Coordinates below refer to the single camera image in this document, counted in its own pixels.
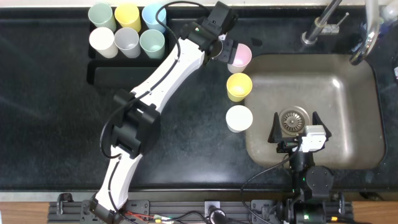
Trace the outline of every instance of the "sink drain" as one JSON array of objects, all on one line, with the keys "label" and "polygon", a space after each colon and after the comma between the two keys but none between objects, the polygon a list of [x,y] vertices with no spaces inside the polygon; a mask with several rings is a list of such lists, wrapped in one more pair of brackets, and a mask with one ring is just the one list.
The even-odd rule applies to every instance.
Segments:
[{"label": "sink drain", "polygon": [[280,115],[280,124],[282,130],[289,135],[295,136],[305,125],[309,125],[310,118],[307,112],[298,106],[284,109]]}]

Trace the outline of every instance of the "blue cup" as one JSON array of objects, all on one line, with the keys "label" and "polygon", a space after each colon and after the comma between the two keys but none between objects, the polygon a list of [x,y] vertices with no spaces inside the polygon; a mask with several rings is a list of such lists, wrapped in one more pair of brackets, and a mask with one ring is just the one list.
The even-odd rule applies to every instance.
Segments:
[{"label": "blue cup", "polygon": [[[148,29],[155,29],[164,33],[166,28],[160,25],[156,19],[156,12],[162,7],[161,4],[151,4],[142,10],[142,18],[148,26]],[[162,9],[158,17],[160,22],[166,24],[166,9]]]}]

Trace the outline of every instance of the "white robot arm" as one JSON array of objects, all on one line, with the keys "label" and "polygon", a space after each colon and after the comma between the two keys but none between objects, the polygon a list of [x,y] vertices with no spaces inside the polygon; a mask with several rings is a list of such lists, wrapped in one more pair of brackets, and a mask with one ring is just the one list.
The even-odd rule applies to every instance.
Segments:
[{"label": "white robot arm", "polygon": [[211,58],[233,62],[237,43],[225,40],[225,34],[237,18],[231,8],[217,2],[207,18],[183,27],[181,38],[177,40],[180,52],[176,45],[147,80],[130,93],[120,91],[115,96],[122,108],[131,106],[120,110],[111,120],[111,157],[114,158],[110,160],[102,187],[90,202],[91,212],[102,221],[119,223],[126,219],[119,210],[127,201],[139,161],[157,139],[160,114],[176,89]]}]

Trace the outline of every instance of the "pink cup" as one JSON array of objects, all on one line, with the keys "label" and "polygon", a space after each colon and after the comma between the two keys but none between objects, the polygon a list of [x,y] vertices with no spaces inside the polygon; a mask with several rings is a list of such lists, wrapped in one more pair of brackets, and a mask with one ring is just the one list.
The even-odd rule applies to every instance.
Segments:
[{"label": "pink cup", "polygon": [[251,57],[252,55],[250,48],[244,44],[238,44],[234,62],[232,65],[228,64],[228,70],[233,74],[243,72],[243,70],[251,61]]}]

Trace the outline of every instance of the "stainless steel sink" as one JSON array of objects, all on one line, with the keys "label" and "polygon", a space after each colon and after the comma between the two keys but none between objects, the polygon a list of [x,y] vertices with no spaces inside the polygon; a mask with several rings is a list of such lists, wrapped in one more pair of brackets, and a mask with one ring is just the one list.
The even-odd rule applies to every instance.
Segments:
[{"label": "stainless steel sink", "polygon": [[316,165],[334,169],[370,169],[385,153],[376,83],[365,61],[349,63],[349,55],[261,55],[245,73],[252,92],[244,104],[253,113],[246,148],[254,162],[269,167],[283,159],[268,143],[274,113],[284,135],[294,136],[311,124],[312,113],[331,131]]}]

